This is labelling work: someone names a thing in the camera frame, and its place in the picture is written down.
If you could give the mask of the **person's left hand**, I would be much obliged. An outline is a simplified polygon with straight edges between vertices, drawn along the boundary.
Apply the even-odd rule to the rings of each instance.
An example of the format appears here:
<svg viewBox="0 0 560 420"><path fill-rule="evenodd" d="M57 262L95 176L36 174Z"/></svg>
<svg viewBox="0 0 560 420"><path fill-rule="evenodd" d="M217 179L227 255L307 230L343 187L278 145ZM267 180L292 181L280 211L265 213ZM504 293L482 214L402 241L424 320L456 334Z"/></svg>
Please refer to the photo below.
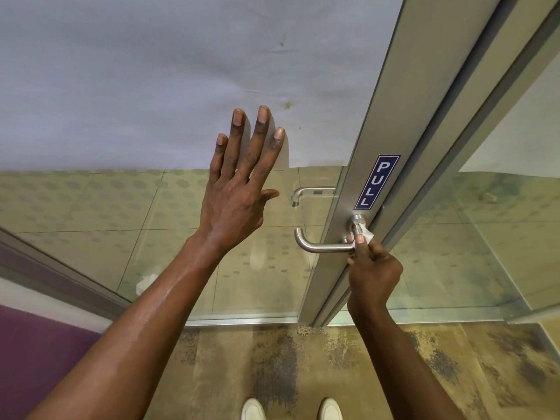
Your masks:
<svg viewBox="0 0 560 420"><path fill-rule="evenodd" d="M202 237L200 254L212 259L224 257L263 224L264 215L253 213L254 198L264 190L285 141L284 128L276 128L267 146L264 142L251 174L243 175L240 154L245 123L245 112L234 109L226 151L229 174L206 185L197 234Z"/></svg>

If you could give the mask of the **person's right hand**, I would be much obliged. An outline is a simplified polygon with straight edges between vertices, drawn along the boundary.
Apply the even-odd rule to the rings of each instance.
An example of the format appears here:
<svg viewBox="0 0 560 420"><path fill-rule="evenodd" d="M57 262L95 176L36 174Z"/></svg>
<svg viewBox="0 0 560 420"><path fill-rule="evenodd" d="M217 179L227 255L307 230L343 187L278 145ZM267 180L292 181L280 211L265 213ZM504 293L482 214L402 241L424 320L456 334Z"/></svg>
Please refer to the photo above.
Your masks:
<svg viewBox="0 0 560 420"><path fill-rule="evenodd" d="M355 323L388 311L387 302L403 273L402 264L375 239L369 244L372 263L348 258L349 296L347 307Z"/></svg>

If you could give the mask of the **white wipe cloth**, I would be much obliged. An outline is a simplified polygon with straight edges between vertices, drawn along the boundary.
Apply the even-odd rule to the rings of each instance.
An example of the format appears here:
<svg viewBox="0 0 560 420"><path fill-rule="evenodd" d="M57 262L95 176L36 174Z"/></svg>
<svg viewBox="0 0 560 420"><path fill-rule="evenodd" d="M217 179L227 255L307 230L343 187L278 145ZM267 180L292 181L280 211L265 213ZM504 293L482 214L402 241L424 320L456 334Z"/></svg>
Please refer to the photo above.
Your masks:
<svg viewBox="0 0 560 420"><path fill-rule="evenodd" d="M356 237L361 235L363 236L365 242L367 245L369 245L371 243L371 241L374 239L374 234L368 230L366 224L364 222L354 222L351 225L351 233L353 236L353 244L355 246L356 243Z"/></svg>

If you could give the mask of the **glass door with metal stile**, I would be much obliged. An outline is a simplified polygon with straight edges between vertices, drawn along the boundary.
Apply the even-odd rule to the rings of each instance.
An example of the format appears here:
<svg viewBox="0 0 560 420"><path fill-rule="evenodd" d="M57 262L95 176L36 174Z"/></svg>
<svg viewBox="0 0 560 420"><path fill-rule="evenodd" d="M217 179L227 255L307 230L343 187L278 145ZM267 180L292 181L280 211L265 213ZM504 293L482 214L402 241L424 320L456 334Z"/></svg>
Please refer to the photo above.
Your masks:
<svg viewBox="0 0 560 420"><path fill-rule="evenodd" d="M349 164L404 0L0 0L0 227L129 302L199 227L234 109L286 142L191 320L295 322L301 181Z"/></svg>

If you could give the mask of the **person's right forearm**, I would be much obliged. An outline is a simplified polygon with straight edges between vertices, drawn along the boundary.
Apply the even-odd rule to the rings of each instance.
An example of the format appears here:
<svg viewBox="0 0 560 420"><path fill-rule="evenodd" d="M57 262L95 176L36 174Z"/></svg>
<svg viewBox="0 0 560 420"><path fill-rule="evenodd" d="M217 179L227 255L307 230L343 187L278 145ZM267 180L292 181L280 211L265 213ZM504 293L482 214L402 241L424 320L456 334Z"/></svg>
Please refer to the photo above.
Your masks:
<svg viewBox="0 0 560 420"><path fill-rule="evenodd" d="M394 420L466 420L386 308L351 294L348 311Z"/></svg>

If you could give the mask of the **person's left forearm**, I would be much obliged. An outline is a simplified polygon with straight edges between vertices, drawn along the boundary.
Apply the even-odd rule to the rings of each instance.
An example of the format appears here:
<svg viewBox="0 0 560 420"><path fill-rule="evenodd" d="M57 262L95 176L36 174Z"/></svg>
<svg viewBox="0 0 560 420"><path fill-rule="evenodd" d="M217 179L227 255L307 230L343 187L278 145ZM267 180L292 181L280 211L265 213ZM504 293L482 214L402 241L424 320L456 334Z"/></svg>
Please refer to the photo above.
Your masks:
<svg viewBox="0 0 560 420"><path fill-rule="evenodd" d="M224 256L197 231L25 420L142 420L209 277Z"/></svg>

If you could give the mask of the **blue door label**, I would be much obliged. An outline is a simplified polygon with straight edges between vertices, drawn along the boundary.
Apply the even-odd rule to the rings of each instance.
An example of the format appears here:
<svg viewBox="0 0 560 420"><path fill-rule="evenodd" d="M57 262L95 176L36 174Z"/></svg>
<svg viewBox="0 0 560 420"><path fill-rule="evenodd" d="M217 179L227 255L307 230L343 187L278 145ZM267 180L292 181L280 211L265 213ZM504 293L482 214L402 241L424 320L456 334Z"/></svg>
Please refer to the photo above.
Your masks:
<svg viewBox="0 0 560 420"><path fill-rule="evenodd" d="M379 155L368 176L368 181L357 199L354 210L368 211L372 208L401 155Z"/></svg>

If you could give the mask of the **person's white right shoe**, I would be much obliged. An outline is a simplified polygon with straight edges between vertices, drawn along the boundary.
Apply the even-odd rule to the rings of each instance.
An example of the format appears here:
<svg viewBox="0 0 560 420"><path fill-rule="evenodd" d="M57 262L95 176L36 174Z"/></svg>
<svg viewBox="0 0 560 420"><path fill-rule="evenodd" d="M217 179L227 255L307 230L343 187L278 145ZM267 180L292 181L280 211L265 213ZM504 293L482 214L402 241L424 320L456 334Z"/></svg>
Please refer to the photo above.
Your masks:
<svg viewBox="0 0 560 420"><path fill-rule="evenodd" d="M338 403L333 398L324 398L319 405L316 420L343 420Z"/></svg>

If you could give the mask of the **person's white shoe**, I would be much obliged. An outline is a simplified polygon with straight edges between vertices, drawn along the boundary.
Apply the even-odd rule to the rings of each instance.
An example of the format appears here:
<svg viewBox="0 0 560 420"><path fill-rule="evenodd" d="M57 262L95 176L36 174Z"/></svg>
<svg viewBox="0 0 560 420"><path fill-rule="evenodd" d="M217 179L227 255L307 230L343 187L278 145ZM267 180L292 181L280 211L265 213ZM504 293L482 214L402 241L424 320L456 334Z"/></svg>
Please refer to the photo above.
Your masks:
<svg viewBox="0 0 560 420"><path fill-rule="evenodd" d="M333 398L324 398L319 405L316 420L343 420L338 403Z"/></svg>
<svg viewBox="0 0 560 420"><path fill-rule="evenodd" d="M267 420L263 406L256 398L248 398L244 402L240 420Z"/></svg>

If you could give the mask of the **person's white left shoe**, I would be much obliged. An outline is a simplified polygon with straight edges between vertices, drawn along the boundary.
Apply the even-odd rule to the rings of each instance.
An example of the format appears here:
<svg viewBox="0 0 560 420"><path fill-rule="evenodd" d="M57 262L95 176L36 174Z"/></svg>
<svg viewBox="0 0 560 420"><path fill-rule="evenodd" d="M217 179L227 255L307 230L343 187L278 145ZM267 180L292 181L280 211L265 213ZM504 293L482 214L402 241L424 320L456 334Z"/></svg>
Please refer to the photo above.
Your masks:
<svg viewBox="0 0 560 420"><path fill-rule="evenodd" d="M263 406L256 398L248 398L244 402L240 420L267 420Z"/></svg>

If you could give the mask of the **fixed glass panel with frame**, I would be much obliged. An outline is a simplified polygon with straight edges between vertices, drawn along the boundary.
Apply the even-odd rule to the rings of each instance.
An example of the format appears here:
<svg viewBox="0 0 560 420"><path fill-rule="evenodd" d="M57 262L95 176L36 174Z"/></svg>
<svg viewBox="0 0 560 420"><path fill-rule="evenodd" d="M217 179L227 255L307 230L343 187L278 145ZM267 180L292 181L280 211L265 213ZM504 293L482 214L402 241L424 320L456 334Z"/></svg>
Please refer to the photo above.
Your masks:
<svg viewBox="0 0 560 420"><path fill-rule="evenodd" d="M404 0L334 197L305 197L306 239L337 244L355 214L404 267L398 323L501 321L530 310L512 278L520 232L560 225L560 136L529 107L560 55L560 0ZM379 155L401 155L372 208L355 211ZM345 253L309 254L299 320L346 325Z"/></svg>

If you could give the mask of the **grey metal door frame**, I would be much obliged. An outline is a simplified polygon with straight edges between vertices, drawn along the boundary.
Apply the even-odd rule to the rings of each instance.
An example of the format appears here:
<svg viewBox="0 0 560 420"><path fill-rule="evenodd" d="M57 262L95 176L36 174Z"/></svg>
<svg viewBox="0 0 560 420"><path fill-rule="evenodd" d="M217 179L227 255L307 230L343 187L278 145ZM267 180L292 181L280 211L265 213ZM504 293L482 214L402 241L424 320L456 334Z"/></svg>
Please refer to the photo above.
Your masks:
<svg viewBox="0 0 560 420"><path fill-rule="evenodd" d="M115 320L130 302L0 227L0 278L17 290L50 297Z"/></svg>

